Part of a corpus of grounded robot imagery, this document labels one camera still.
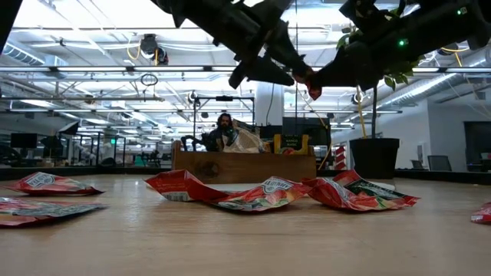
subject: bag logo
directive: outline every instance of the bag logo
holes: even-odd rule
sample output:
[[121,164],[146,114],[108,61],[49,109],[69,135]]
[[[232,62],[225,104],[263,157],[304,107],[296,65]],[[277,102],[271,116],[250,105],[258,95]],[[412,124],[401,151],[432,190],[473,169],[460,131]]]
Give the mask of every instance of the bag logo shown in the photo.
[[293,187],[293,184],[291,184],[290,182],[286,182],[284,180],[270,178],[264,181],[264,183],[261,184],[261,187],[262,187],[262,191],[265,194],[271,194],[278,190],[285,191],[287,189],[290,189],[291,187]]
[[25,181],[29,186],[38,188],[44,185],[50,185],[54,183],[54,176],[47,173],[37,173],[35,176],[32,176],[30,179]]

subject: computer monitor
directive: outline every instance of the computer monitor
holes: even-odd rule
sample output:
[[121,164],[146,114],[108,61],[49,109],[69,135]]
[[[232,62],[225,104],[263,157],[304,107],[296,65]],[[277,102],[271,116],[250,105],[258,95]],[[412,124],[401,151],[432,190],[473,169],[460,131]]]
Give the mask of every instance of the computer monitor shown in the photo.
[[38,147],[38,135],[36,133],[12,133],[10,134],[10,147],[35,149]]

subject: plastic bag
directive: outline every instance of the plastic bag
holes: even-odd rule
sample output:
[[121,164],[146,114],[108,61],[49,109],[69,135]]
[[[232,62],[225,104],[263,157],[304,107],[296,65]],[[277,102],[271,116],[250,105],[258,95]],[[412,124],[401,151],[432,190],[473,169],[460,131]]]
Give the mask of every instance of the plastic bag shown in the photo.
[[311,187],[271,177],[260,186],[243,192],[221,192],[205,186],[187,171],[163,172],[146,180],[166,199],[199,200],[225,209],[261,212],[282,207],[306,195]]
[[413,206],[419,198],[382,188],[362,179],[354,170],[330,179],[302,181],[313,189],[313,199],[336,209],[375,211]]
[[264,142],[259,136],[250,133],[248,130],[236,127],[235,135],[223,136],[224,153],[262,153],[264,152]]
[[486,203],[481,209],[470,216],[470,221],[475,223],[491,224],[491,202]]
[[54,176],[44,172],[33,173],[17,183],[4,188],[16,192],[24,192],[32,196],[56,195],[95,195],[102,191],[62,176]]
[[102,209],[102,204],[38,202],[0,198],[0,226],[17,227],[50,222],[69,215]]

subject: exposed duct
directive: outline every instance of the exposed duct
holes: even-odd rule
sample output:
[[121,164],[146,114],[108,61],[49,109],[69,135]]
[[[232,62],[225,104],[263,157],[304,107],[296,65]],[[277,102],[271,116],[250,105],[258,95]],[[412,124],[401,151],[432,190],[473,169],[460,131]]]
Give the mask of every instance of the exposed duct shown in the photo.
[[[7,43],[5,43],[2,54],[30,66],[59,67],[59,66],[69,65],[68,62],[52,54],[45,54],[43,56],[41,56],[40,54],[34,54],[32,53],[32,50],[30,50],[27,46],[23,45],[20,42],[14,41],[12,39],[9,39]],[[56,78],[66,77],[66,74],[62,74],[58,72],[57,73],[48,72],[44,74],[46,76],[56,77]]]
[[[491,65],[491,48],[487,47],[463,59],[464,67],[488,67]],[[383,100],[378,108],[396,104],[414,104],[419,100],[438,94],[439,92],[463,84],[466,78],[463,74],[444,74],[429,80],[419,80],[392,94],[390,99]]]

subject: black plant pot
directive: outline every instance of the black plant pot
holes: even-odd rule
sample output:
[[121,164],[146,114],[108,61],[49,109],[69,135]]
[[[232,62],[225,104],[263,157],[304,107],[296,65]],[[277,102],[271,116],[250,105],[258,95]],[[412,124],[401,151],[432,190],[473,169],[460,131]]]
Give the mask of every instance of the black plant pot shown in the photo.
[[350,141],[354,170],[367,179],[393,179],[399,139],[357,139]]

